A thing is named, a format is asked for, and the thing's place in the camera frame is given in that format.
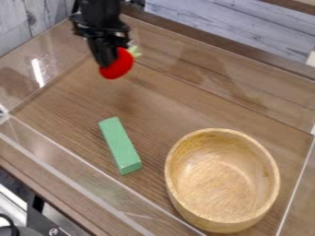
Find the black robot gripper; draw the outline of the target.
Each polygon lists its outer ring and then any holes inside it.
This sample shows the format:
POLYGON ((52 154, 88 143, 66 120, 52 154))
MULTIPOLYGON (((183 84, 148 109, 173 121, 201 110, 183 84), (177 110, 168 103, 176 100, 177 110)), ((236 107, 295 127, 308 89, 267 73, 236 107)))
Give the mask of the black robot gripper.
POLYGON ((117 59, 117 47, 129 49, 129 26, 120 20, 120 0, 74 0, 69 21, 73 34, 86 39, 100 67, 117 59))

